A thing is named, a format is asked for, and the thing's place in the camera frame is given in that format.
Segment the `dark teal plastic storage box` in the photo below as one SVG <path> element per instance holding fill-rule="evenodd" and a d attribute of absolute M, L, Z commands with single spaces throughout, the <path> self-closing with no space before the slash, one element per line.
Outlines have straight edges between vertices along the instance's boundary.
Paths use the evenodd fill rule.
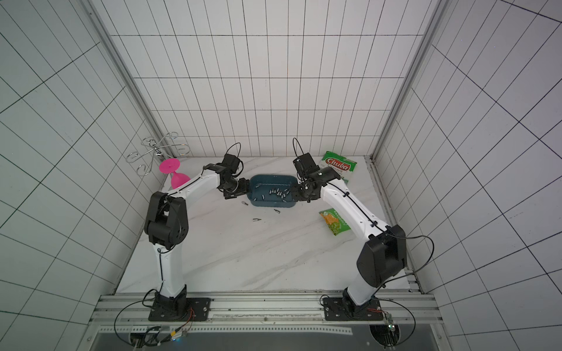
<path fill-rule="evenodd" d="M 292 175 L 255 175 L 247 198 L 256 207 L 291 208 L 297 203 L 291 195 L 293 185 L 297 185 L 297 178 Z"/>

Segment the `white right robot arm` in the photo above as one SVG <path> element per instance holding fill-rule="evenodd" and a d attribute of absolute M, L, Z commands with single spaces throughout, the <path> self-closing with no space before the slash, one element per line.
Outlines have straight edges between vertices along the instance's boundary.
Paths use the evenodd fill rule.
<path fill-rule="evenodd" d="M 374 215 L 333 168 L 320 168 L 309 153 L 297 156 L 293 164 L 300 182 L 291 186 L 291 199 L 323 200 L 364 244 L 357 258 L 358 276 L 344 293 L 350 304 L 362 307 L 407 266 L 405 234 Z"/>

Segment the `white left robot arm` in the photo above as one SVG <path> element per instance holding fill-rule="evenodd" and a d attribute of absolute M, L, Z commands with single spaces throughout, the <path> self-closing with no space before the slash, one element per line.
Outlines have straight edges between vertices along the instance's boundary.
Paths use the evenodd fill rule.
<path fill-rule="evenodd" d="M 161 288 L 155 295 L 155 306 L 176 313 L 187 305 L 181 243 L 189 231 L 188 209 L 215 190 L 226 200 L 250 191 L 250 181 L 239 177 L 244 163 L 233 154 L 226 153 L 221 162 L 205 165 L 195 178 L 179 173 L 180 165 L 178 159 L 167 159 L 160 165 L 162 173 L 171 175 L 172 189 L 153 193 L 143 229 L 153 245 L 160 270 Z"/>

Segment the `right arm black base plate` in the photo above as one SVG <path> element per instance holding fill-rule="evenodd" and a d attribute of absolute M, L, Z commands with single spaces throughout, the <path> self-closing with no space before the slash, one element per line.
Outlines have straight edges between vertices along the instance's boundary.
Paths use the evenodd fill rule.
<path fill-rule="evenodd" d="M 350 298 L 327 295 L 322 295 L 319 302 L 323 307 L 324 319 L 330 322 L 378 322 L 385 318 L 376 298 L 360 306 Z"/>

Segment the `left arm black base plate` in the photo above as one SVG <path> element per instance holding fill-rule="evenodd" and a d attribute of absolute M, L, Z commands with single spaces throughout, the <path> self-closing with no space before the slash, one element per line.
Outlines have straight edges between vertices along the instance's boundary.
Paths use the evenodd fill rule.
<path fill-rule="evenodd" d="M 150 322 L 204 322 L 209 317 L 210 298 L 157 298 L 150 311 Z"/>

